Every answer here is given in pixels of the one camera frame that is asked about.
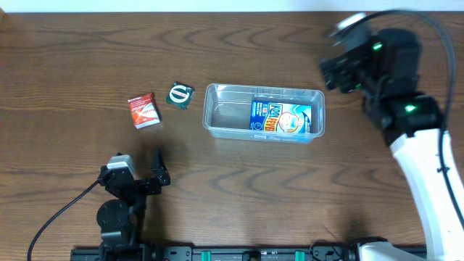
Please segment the red ActiFast medicine box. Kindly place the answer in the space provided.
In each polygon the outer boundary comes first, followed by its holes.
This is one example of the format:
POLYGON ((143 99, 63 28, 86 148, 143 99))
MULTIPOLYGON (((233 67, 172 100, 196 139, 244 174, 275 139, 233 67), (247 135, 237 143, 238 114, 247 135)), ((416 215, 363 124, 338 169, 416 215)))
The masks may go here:
POLYGON ((153 93, 129 99, 128 104, 133 124, 137 129, 161 123, 153 93))

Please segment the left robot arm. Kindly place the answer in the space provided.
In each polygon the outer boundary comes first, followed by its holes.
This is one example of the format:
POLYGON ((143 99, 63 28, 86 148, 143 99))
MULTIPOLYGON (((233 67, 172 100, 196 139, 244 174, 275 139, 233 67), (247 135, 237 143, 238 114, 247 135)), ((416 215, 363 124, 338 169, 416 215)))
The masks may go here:
POLYGON ((127 154, 118 153, 100 168, 99 185, 115 198, 99 208, 96 221, 101 228, 100 260, 156 260, 157 251, 141 241, 146 198, 170 185, 159 149, 150 165, 152 176, 135 178, 136 167, 127 154))

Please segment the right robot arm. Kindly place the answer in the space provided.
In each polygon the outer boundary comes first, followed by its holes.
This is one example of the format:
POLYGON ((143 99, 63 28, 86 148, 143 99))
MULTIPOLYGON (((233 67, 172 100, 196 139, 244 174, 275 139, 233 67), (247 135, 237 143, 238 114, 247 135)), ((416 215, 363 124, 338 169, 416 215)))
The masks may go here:
POLYGON ((329 90, 362 93, 362 110, 381 131, 410 187, 427 260, 463 259, 463 183, 442 130, 438 102, 418 90, 421 44, 408 30, 339 32, 344 53, 320 63, 329 90))

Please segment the blue Kool Fever box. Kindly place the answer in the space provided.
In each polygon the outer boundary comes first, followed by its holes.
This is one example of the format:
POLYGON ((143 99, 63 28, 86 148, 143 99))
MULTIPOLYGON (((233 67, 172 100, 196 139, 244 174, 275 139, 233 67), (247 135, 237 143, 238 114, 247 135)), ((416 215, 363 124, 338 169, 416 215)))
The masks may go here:
POLYGON ((276 133, 311 133, 312 107, 276 101, 254 100, 249 129, 276 133))

